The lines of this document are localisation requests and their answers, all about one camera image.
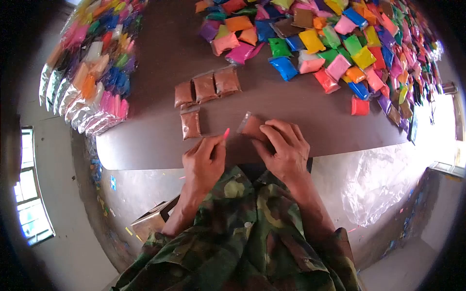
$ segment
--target brown powder packet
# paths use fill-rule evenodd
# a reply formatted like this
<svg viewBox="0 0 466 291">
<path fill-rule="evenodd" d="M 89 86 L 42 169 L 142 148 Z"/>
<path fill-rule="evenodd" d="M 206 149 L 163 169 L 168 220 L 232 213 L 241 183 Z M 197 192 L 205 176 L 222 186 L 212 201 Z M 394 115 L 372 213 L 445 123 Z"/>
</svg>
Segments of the brown powder packet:
<svg viewBox="0 0 466 291">
<path fill-rule="evenodd" d="M 401 115 L 398 110 L 393 106 L 390 105 L 390 112 L 388 113 L 388 117 L 396 124 L 400 125 L 401 123 Z"/>
<path fill-rule="evenodd" d="M 412 116 L 412 111 L 411 111 L 411 108 L 410 108 L 410 105 L 409 105 L 409 102 L 408 100 L 405 100 L 403 102 L 403 104 L 400 104 L 400 113 L 401 113 L 401 116 L 404 118 L 404 119 L 408 119 L 408 118 L 411 118 Z"/>
<path fill-rule="evenodd" d="M 236 132 L 250 138 L 258 139 L 262 142 L 267 142 L 267 136 L 259 129 L 259 126 L 262 124 L 264 124 L 264 122 L 261 119 L 248 111 Z"/>
<path fill-rule="evenodd" d="M 236 74 L 236 68 L 228 66 L 214 73 L 215 87 L 220 97 L 225 97 L 236 92 L 241 92 L 240 81 Z"/>
<path fill-rule="evenodd" d="M 291 25 L 302 28 L 313 28 L 314 13 L 311 10 L 295 8 L 295 17 Z"/>
<path fill-rule="evenodd" d="M 279 20 L 273 24 L 275 28 L 274 30 L 280 33 L 283 37 L 290 37 L 304 31 L 304 28 L 293 26 L 291 25 L 292 23 L 293 17 Z"/>
<path fill-rule="evenodd" d="M 199 106 L 193 106 L 180 111 L 183 140 L 192 137 L 201 137 L 199 126 Z"/>
<path fill-rule="evenodd" d="M 219 96 L 215 93 L 213 73 L 207 73 L 196 77 L 192 81 L 194 82 L 194 88 L 196 89 L 197 103 L 204 103 L 212 99 L 219 98 Z"/>
<path fill-rule="evenodd" d="M 192 98 L 191 81 L 183 82 L 175 87 L 175 108 L 194 102 Z"/>
</svg>

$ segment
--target window frame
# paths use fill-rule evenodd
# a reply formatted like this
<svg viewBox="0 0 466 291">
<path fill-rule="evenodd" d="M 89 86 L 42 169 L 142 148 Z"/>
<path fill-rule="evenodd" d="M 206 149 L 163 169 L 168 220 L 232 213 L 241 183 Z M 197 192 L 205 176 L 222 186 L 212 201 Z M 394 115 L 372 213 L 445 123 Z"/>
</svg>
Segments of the window frame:
<svg viewBox="0 0 466 291">
<path fill-rule="evenodd" d="M 31 202 L 31 201 L 34 201 L 34 200 L 37 200 L 37 199 L 40 199 L 40 202 L 41 202 L 41 206 L 42 206 L 42 209 L 44 211 L 44 214 L 45 214 L 45 218 L 47 220 L 47 223 L 48 223 L 48 226 L 49 226 L 49 229 L 47 230 L 43 230 L 39 233 L 36 233 L 34 234 L 33 236 L 30 236 L 30 237 L 27 237 L 26 234 L 24 233 L 22 227 L 23 227 L 23 224 L 21 224 L 20 222 L 20 228 L 21 228 L 21 231 L 23 232 L 23 235 L 24 235 L 24 238 L 28 241 L 28 244 L 29 244 L 29 241 L 31 239 L 33 239 L 35 237 L 36 239 L 36 242 L 33 243 L 33 244 L 30 244 L 29 246 L 30 247 L 34 247 L 36 245 L 39 245 L 53 237 L 55 237 L 56 233 L 55 233 L 55 230 L 53 228 L 53 225 L 50 221 L 50 217 L 48 216 L 48 213 L 47 213 L 47 209 L 45 208 L 45 205 L 44 205 L 44 200 L 42 198 L 42 193 L 41 193 L 41 188 L 39 187 L 39 180 L 37 178 L 37 169 L 36 169 L 36 162 L 35 162 L 35 139 L 34 139 L 34 127 L 33 126 L 22 126 L 21 127 L 21 163 L 22 163 L 22 152 L 23 152 L 23 144 L 22 144 L 22 137 L 23 135 L 25 135 L 23 133 L 23 130 L 30 130 L 31 132 L 31 140 L 32 140 L 32 154 L 33 154 L 33 165 L 32 166 L 29 166 L 29 167 L 25 167 L 25 168 L 21 168 L 21 173 L 24 173 L 24 172 L 28 172 L 28 171 L 31 171 L 32 170 L 32 173 L 33 173 L 33 178 L 34 178 L 34 186 L 35 186 L 35 190 L 36 190 L 36 193 L 37 193 L 37 196 L 36 197 L 32 197 L 32 198 L 29 198 L 27 200 L 23 200 L 23 201 L 20 201 L 20 202 L 16 202 L 16 211 L 19 215 L 19 210 L 18 210 L 18 206 L 20 205 L 23 205 L 23 204 L 26 204 L 28 202 Z M 51 234 L 48 236 L 48 237 L 45 237 L 41 240 L 38 240 L 37 237 L 47 231 L 51 231 Z"/>
</svg>

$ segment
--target white wall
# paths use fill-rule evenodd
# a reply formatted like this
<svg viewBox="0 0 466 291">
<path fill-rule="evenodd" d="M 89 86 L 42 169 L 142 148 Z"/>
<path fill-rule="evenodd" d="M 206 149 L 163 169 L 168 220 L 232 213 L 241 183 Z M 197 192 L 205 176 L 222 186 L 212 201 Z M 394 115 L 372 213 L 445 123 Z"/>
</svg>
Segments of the white wall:
<svg viewBox="0 0 466 291">
<path fill-rule="evenodd" d="M 102 290 L 118 272 L 108 260 L 89 224 L 71 157 L 70 127 L 39 107 L 38 88 L 42 66 L 58 41 L 61 27 L 49 27 L 38 36 L 39 48 L 17 76 L 16 94 L 22 125 L 34 126 L 37 176 L 45 207 L 56 232 L 32 247 L 46 265 L 46 272 L 63 291 Z"/>
</svg>

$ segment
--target concrete floor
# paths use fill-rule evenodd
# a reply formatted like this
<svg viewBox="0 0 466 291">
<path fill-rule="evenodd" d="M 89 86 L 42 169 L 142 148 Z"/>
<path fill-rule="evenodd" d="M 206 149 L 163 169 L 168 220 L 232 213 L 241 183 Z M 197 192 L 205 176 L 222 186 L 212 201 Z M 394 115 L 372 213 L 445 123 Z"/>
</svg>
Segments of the concrete floor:
<svg viewBox="0 0 466 291">
<path fill-rule="evenodd" d="M 408 202 L 407 197 L 424 169 L 433 161 L 454 163 L 456 143 L 451 96 L 437 97 L 436 105 L 434 125 L 429 123 L 428 107 L 418 111 L 422 122 L 416 146 L 406 142 L 314 158 L 311 174 L 336 227 L 353 230 L 349 241 L 356 269 L 365 269 L 380 260 L 390 241 L 399 238 L 403 221 L 411 213 L 400 213 L 400 209 L 412 207 L 412 200 Z M 110 176 L 116 178 L 116 190 L 110 188 Z M 134 258 L 143 242 L 126 228 L 132 232 L 130 224 L 134 220 L 156 204 L 179 194 L 183 176 L 183 169 L 103 170 L 99 195 L 115 214 L 105 218 L 107 225 L 111 225 L 108 232 L 116 234 L 123 244 L 127 243 L 126 250 Z M 348 199 L 348 193 L 357 199 Z M 377 208 L 383 214 L 374 214 Z"/>
</svg>

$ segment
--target wooden table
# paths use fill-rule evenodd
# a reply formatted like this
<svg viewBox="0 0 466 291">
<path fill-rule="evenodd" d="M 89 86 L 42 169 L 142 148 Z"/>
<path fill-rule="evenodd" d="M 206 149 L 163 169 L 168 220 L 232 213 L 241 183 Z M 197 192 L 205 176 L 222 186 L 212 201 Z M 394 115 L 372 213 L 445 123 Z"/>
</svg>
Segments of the wooden table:
<svg viewBox="0 0 466 291">
<path fill-rule="evenodd" d="M 144 11 L 143 30 L 136 40 L 140 64 L 131 76 L 128 120 L 97 137 L 102 165 L 117 169 L 182 168 L 181 156 L 197 139 L 182 141 L 179 110 L 173 107 L 174 87 L 193 76 L 228 65 L 213 55 L 197 35 L 202 16 L 191 0 L 151 1 Z M 324 156 L 406 142 L 372 101 L 368 116 L 351 116 L 352 91 L 325 94 L 312 74 L 286 82 L 270 65 L 270 47 L 238 69 L 242 93 L 202 104 L 201 132 L 223 134 L 231 128 L 227 163 L 259 162 L 252 144 L 235 133 L 245 113 L 264 120 L 278 118 L 299 125 L 311 148 L 309 156 Z"/>
</svg>

